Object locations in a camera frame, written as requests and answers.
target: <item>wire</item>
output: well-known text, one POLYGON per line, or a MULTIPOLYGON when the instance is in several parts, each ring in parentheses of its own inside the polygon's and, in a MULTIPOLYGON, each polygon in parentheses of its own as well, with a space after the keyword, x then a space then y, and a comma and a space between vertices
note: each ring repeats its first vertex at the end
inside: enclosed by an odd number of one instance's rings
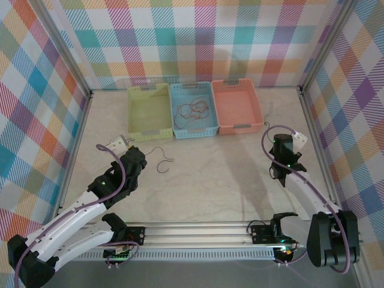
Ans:
POLYGON ((272 166, 269 168, 269 175, 270 177, 273 179, 273 180, 276 180, 276 177, 273 177, 272 174, 271 174, 271 170, 272 170, 272 166))
MULTIPOLYGON (((114 243, 105 243, 105 244, 102 244, 102 246, 115 246, 115 245, 134 245, 136 246, 136 251, 125 261, 121 262, 120 264, 116 264, 116 268, 118 269, 119 266, 122 266, 122 265, 125 265, 128 263, 128 261, 130 261, 134 256, 136 256, 137 252, 139 252, 139 249, 140 249, 140 245, 134 241, 122 241, 122 242, 114 242, 114 243)), ((109 259, 110 259, 111 256, 108 256, 107 258, 107 264, 108 264, 108 268, 111 267, 111 263, 109 262, 109 259)))
MULTIPOLYGON (((270 126, 271 126, 270 123, 269 123, 269 122, 266 122, 266 121, 264 122, 264 125, 265 125, 265 126, 268 126, 268 127, 267 127, 267 130, 268 130, 268 129, 270 128, 270 126)), ((271 140, 271 138, 269 138, 268 133, 266 134, 266 136, 268 137, 268 140, 273 144, 274 142, 271 140)))
POLYGON ((307 178, 305 178, 304 176, 302 176, 300 173, 298 173, 297 171, 293 170, 292 168, 284 165, 284 164, 281 164, 280 162, 274 160, 267 152, 267 150, 265 149, 265 145, 264 145, 264 140, 265 140, 265 136, 267 135, 267 133, 272 130, 272 129, 275 129, 275 128, 284 128, 284 129, 288 129, 289 131, 291 131, 293 134, 295 133, 295 131, 288 127, 288 126, 285 126, 285 125, 275 125, 275 126, 271 126, 269 127, 264 133, 263 133, 263 136, 262 136, 262 149, 263 149, 263 152, 264 154, 275 164, 279 165, 280 167, 284 168, 284 169, 287 169, 288 171, 291 171, 292 173, 294 173, 297 177, 299 177, 301 180, 303 180, 312 190, 313 192, 316 194, 316 196, 321 200, 321 202, 324 204, 325 207, 327 207, 329 209, 329 211, 332 213, 333 217, 335 218, 335 221, 336 223, 338 224, 339 228, 340 228, 340 233, 341 233, 341 236, 343 237, 343 242, 344 242, 344 249, 346 251, 346 265, 344 267, 343 270, 339 270, 335 267, 331 267, 335 272, 338 272, 338 273, 341 273, 341 274, 345 274, 348 272, 349 270, 349 267, 350 267, 350 251, 349 251, 349 244, 348 244, 348 239, 347 239, 347 235, 346 235, 346 232, 345 232, 345 229, 343 227, 343 224, 341 223, 341 220, 340 218, 338 217, 338 215, 336 214, 336 212, 333 210, 333 208, 330 206, 330 204, 328 203, 328 201, 323 197, 323 195, 317 190, 317 188, 311 183, 308 181, 307 178))
POLYGON ((164 149, 163 149, 162 147, 160 147, 160 146, 156 146, 154 149, 152 149, 151 152, 148 152, 147 154, 144 154, 144 155, 146 155, 146 156, 149 155, 150 153, 154 152, 154 151, 156 150, 156 148, 159 148, 159 149, 163 152, 163 157, 165 158, 164 160, 161 160, 161 161, 157 164, 157 166, 156 166, 157 172, 158 172, 158 173, 166 173, 166 172, 168 172, 169 168, 168 168, 167 170, 165 170, 165 171, 160 171, 160 170, 159 170, 159 166, 160 166, 160 164, 161 164, 162 162, 174 162, 175 159, 166 157, 166 153, 164 152, 164 149))
POLYGON ((127 139, 127 146, 128 147, 130 146, 130 141, 135 142, 136 140, 134 140, 133 138, 128 138, 127 139))
POLYGON ((116 160, 116 162, 119 164, 119 167, 121 169, 121 174, 122 174, 122 179, 121 179, 121 184, 120 186, 116 189, 115 192, 113 192, 112 194, 104 197, 104 198, 101 198, 101 199, 98 199, 96 201, 93 201, 89 204, 85 204, 85 205, 82 205, 82 206, 79 206, 79 207, 76 207, 74 208, 73 210, 70 210, 68 211, 67 213, 65 213, 62 217, 60 217, 59 219, 55 220, 54 223, 52 223, 52 225, 50 225, 46 230, 42 231, 42 233, 40 235, 38 235, 36 237, 36 239, 26 248, 26 250, 23 252, 23 254, 21 255, 19 261, 17 262, 16 264, 16 268, 14 270, 14 286, 15 288, 19 288, 19 274, 20 274, 20 268, 21 268, 21 265, 22 265, 22 262, 25 258, 25 256, 28 254, 28 252, 30 252, 32 250, 32 248, 36 245, 36 243, 38 243, 41 239, 44 238, 44 236, 46 234, 48 234, 48 232, 50 232, 54 227, 56 227, 59 223, 61 223, 64 219, 66 219, 69 215, 71 214, 74 214, 84 208, 87 208, 87 207, 90 207, 92 205, 95 205, 95 204, 99 204, 99 203, 102 203, 110 198, 113 198, 115 197, 123 188, 124 184, 125 184, 125 173, 124 173, 124 166, 120 160, 120 158, 112 151, 110 150, 109 148, 105 147, 104 145, 101 145, 101 144, 97 144, 96 145, 96 148, 100 151, 104 151, 104 152, 108 152, 109 154, 112 155, 112 157, 116 160))
POLYGON ((208 105, 206 103, 206 101, 203 99, 203 97, 195 98, 194 100, 191 101, 190 104, 179 105, 176 108, 176 114, 175 114, 175 117, 173 118, 173 123, 175 123, 175 127, 179 130, 182 130, 185 128, 185 126, 187 126, 188 123, 190 123, 192 121, 207 118, 209 116, 209 107, 210 106, 211 106, 211 101, 209 101, 209 105, 208 105), (190 119, 190 118, 192 118, 192 119, 187 121, 183 127, 179 127, 176 123, 176 117, 177 116, 180 116, 184 119, 190 119))
POLYGON ((251 224, 252 224, 253 222, 261 222, 261 223, 263 223, 264 225, 268 226, 268 225, 265 224, 265 222, 263 222, 262 220, 252 220, 251 222, 249 222, 249 224, 248 224, 248 226, 247 226, 247 234, 249 234, 249 235, 251 235, 251 236, 252 236, 252 234, 250 233, 250 227, 251 227, 251 224))

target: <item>basket handle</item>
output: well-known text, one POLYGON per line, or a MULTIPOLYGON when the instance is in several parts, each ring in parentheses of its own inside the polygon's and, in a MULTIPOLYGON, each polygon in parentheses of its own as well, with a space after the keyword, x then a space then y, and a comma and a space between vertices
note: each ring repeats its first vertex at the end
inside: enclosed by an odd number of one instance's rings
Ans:
POLYGON ((148 131, 142 132, 143 136, 157 135, 157 134, 160 134, 160 130, 148 130, 148 131))
POLYGON ((190 88, 197 88, 199 84, 197 82, 191 82, 191 83, 183 83, 182 87, 183 89, 190 89, 190 88))
POLYGON ((205 131, 206 131, 206 128, 188 129, 188 133, 204 133, 205 131))
POLYGON ((239 129, 239 128, 251 128, 252 125, 251 125, 251 124, 238 124, 238 125, 234 125, 233 127, 234 127, 234 129, 239 129))
POLYGON ((223 80, 224 85, 239 85, 239 79, 223 80))
POLYGON ((150 83, 147 85, 140 86, 141 91, 148 91, 148 90, 155 90, 156 89, 156 84, 155 83, 150 83))

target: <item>metal frame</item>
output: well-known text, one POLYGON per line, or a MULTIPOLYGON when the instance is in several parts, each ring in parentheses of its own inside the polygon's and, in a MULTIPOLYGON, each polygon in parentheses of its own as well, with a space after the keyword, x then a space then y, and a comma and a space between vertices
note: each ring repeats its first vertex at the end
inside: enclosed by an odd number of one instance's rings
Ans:
POLYGON ((308 102, 305 98, 304 93, 301 91, 300 88, 297 88, 296 91, 298 93, 298 97, 299 97, 302 111, 303 111, 303 114, 305 117, 305 121, 307 122, 307 125, 308 125, 308 130, 310 132, 310 136, 312 139, 314 151, 316 153, 317 160, 320 164, 320 169, 322 171, 322 175, 324 178, 325 186, 326 186, 327 191, 328 191, 329 198, 333 202, 335 202, 337 205, 340 206, 341 203, 340 203, 340 200, 339 200, 337 193, 336 193, 336 187, 335 187, 335 184, 332 180, 331 171, 329 170, 327 162, 326 162, 325 152, 321 146, 319 133, 317 132, 316 127, 314 125, 313 115, 310 112, 310 108, 309 108, 309 105, 308 105, 308 102))
POLYGON ((68 164, 67 169, 65 170, 64 179, 60 186, 59 193, 57 196, 56 203, 53 207, 52 214, 50 215, 50 220, 55 218, 59 207, 64 203, 65 196, 67 195, 68 185, 72 176, 72 171, 74 167, 74 163, 76 160, 77 153, 79 151, 80 142, 83 136, 86 120, 88 118, 88 113, 91 108, 92 103, 92 89, 88 85, 87 81, 85 80, 79 66, 76 64, 76 61, 74 60, 67 44, 65 43, 64 39, 61 36, 61 33, 59 29, 57 28, 56 24, 52 20, 49 11, 47 10, 46 6, 43 3, 43 0, 33 0, 29 1, 29 4, 35 11, 36 15, 38 16, 39 20, 42 22, 44 28, 46 29, 49 37, 51 38, 52 42, 54 43, 57 51, 59 52, 60 56, 63 58, 63 61, 66 63, 70 73, 73 75, 75 81, 78 85, 80 85, 81 89, 83 90, 84 94, 87 95, 87 101, 84 106, 84 113, 80 120, 79 129, 75 136, 74 145, 72 148, 71 158, 68 164))
MULTIPOLYGON (((105 261, 104 248, 96 248, 81 254, 72 261, 105 261)), ((125 260, 123 257, 114 257, 113 260, 125 260)), ((161 249, 141 247, 132 260, 144 261, 224 261, 224 260, 275 260, 273 248, 216 248, 216 249, 161 249)))
POLYGON ((76 136, 74 138, 75 141, 74 141, 73 149, 72 149, 72 153, 71 153, 72 156, 69 160, 68 167, 65 170, 64 178, 63 178, 63 181, 60 185, 58 197, 57 197, 55 206, 53 208, 53 213, 51 215, 50 220, 54 219, 57 216, 59 209, 61 209, 62 206, 64 205, 65 197, 67 196, 67 192, 68 192, 68 186, 70 184, 72 173, 73 173, 74 164, 76 162, 77 153, 79 152, 80 143, 82 141, 86 120, 88 119, 89 111, 91 109, 91 104, 92 104, 92 96, 90 96, 87 99, 86 104, 84 106, 83 117, 82 117, 82 120, 80 122, 79 129, 78 129, 76 136))
POLYGON ((88 61, 88 58, 85 55, 84 50, 82 49, 82 45, 79 39, 77 38, 76 33, 72 28, 68 17, 66 16, 65 10, 61 5, 60 0, 50 0, 50 3, 53 6, 53 9, 61 25, 65 28, 65 31, 72 42, 73 48, 76 51, 78 57, 80 58, 81 63, 84 66, 84 69, 87 71, 91 84, 93 85, 94 89, 100 88, 100 83, 95 75, 95 71, 92 69, 91 63, 88 61))
POLYGON ((307 77, 303 82, 303 85, 301 88, 304 93, 308 90, 308 88, 311 86, 311 84, 315 80, 322 65, 324 64, 326 57, 328 56, 329 52, 333 48, 335 42, 337 41, 338 36, 341 33, 341 30, 343 29, 344 25, 348 21, 349 16, 355 9, 355 6, 358 2, 359 0, 345 0, 339 15, 335 20, 335 23, 331 27, 330 33, 328 34, 326 40, 324 41, 317 58, 313 62, 312 67, 310 68, 307 74, 307 77))
MULTIPOLYGON (((146 227, 141 248, 283 248, 290 244, 252 244, 247 233, 248 221, 151 222, 126 223, 130 227, 146 227)), ((79 231, 94 225, 88 223, 79 231)))
POLYGON ((29 1, 29 4, 34 9, 39 20, 42 22, 44 28, 47 30, 49 37, 56 46, 59 54, 63 58, 64 62, 71 71, 76 82, 83 88, 85 94, 90 95, 92 89, 89 87, 86 82, 79 66, 77 66, 76 61, 74 60, 67 44, 64 39, 61 37, 59 29, 56 27, 56 24, 52 20, 46 6, 42 0, 33 0, 29 1))
MULTIPOLYGON (((337 16, 337 19, 331 28, 331 32, 323 43, 320 53, 314 61, 312 67, 310 68, 302 87, 298 88, 298 97, 302 105, 303 113, 307 121, 310 135, 313 140, 314 149, 316 152, 317 159, 320 163, 320 168, 328 189, 329 196, 337 204, 340 204, 340 200, 338 199, 337 194, 335 192, 335 185, 333 183, 331 173, 326 163, 325 153, 321 147, 319 134, 316 131, 314 119, 310 113, 305 93, 306 91, 308 91, 309 87, 315 80, 328 53, 333 48, 343 26, 347 22, 357 3, 358 0, 346 0, 344 2, 339 15, 337 16)), ((58 52, 61 54, 64 62, 68 65, 75 80, 82 86, 84 92, 89 95, 89 98, 85 105, 83 118, 80 122, 80 127, 75 137, 72 157, 70 159, 63 183, 61 185, 61 189, 59 191, 58 200, 56 201, 56 205, 53 210, 52 218, 54 218, 57 215, 59 207, 64 203, 67 194, 71 174, 73 171, 77 153, 79 151, 79 146, 85 129, 88 113, 91 107, 92 91, 89 85, 87 84, 85 78, 83 77, 80 69, 78 68, 75 60, 73 59, 65 41, 62 39, 60 32, 58 31, 52 18, 50 17, 50 14, 47 11, 42 0, 30 1, 30 4, 35 10, 41 22, 43 23, 44 27, 47 29, 47 32, 49 33, 52 41, 54 42, 58 52)), ((92 223, 88 223, 86 226, 83 227, 83 229, 87 229, 90 225, 92 225, 92 223)), ((146 227, 146 242, 142 247, 144 249, 144 252, 142 253, 146 253, 145 251, 151 251, 154 253, 152 254, 154 255, 153 257, 157 257, 157 260, 160 260, 164 257, 164 250, 170 251, 170 249, 172 248, 177 248, 179 250, 184 251, 198 251, 200 249, 211 251, 215 249, 216 251, 217 249, 228 249, 228 251, 231 251, 236 248, 238 251, 241 250, 241 252, 244 253, 252 251, 254 253, 257 253, 257 250, 262 251, 272 249, 273 247, 284 246, 279 244, 253 245, 251 237, 245 231, 248 225, 248 223, 246 222, 226 221, 203 223, 129 223, 129 225, 146 227)), ((79 256, 76 260, 101 260, 102 258, 100 257, 100 249, 101 248, 96 248, 94 250, 91 250, 88 253, 79 256)), ((239 257, 239 255, 232 256, 232 260, 236 259, 236 257, 239 257)), ((148 260, 147 254, 143 254, 143 257, 138 257, 138 260, 140 259, 148 260)), ((356 273, 361 283, 365 283, 367 287, 374 287, 373 285, 370 285, 372 282, 366 261, 361 261, 360 263, 358 263, 358 265, 355 265, 355 267, 357 268, 356 273)))

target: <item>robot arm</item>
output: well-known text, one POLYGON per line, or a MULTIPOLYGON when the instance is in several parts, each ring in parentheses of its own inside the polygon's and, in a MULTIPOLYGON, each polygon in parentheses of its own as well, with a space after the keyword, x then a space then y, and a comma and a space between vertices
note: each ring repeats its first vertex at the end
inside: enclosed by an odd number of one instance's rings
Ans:
POLYGON ((357 262, 360 252, 356 215, 352 211, 343 211, 320 194, 305 167, 298 163, 301 154, 294 153, 294 140, 288 134, 274 136, 274 146, 269 152, 274 156, 271 169, 274 178, 296 196, 311 220, 302 220, 295 213, 275 214, 271 220, 273 235, 288 236, 306 246, 316 267, 334 266, 347 261, 343 229, 350 263, 357 262))
POLYGON ((145 155, 131 147, 120 161, 123 171, 114 161, 111 168, 95 178, 88 190, 55 219, 25 238, 15 235, 9 240, 9 263, 17 271, 21 259, 18 272, 26 287, 41 287, 69 260, 95 246, 127 240, 127 227, 115 214, 107 214, 94 227, 75 234, 137 188, 137 178, 146 166, 145 155), (122 173, 125 173, 122 189, 112 196, 122 185, 122 173))

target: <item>yellow basket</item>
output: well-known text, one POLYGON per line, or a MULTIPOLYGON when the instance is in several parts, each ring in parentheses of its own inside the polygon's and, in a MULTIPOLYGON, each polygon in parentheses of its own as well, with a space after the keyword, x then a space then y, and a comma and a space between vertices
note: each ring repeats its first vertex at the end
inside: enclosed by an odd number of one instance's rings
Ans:
POLYGON ((128 88, 128 133, 136 141, 173 137, 167 83, 128 88))

